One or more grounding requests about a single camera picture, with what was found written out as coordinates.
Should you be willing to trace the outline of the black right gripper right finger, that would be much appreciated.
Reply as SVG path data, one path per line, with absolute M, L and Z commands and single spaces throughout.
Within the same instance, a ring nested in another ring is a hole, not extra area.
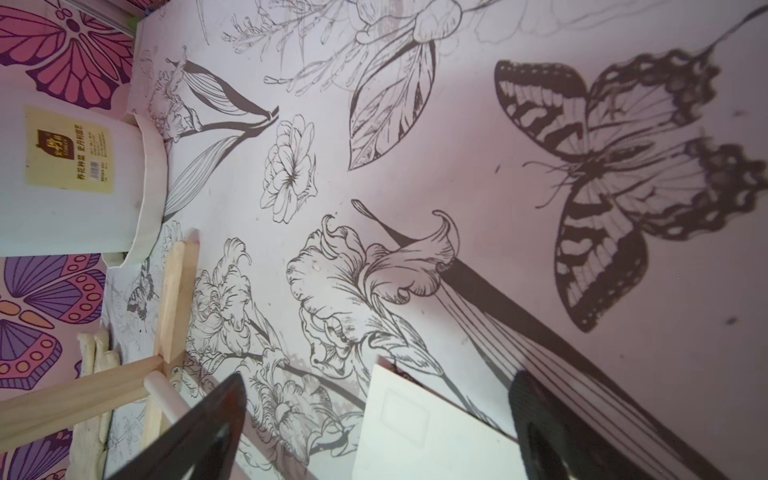
M 508 398 L 530 479 L 650 477 L 529 372 L 516 373 Z

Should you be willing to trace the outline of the white postcard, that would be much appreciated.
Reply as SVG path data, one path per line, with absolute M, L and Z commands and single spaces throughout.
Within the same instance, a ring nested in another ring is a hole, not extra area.
M 391 368 L 374 367 L 354 479 L 525 479 L 518 445 Z

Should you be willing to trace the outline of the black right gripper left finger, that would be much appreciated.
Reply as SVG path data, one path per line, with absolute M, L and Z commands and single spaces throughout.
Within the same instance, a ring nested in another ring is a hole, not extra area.
M 228 479 L 246 414 L 246 389 L 234 373 L 182 415 L 114 479 Z

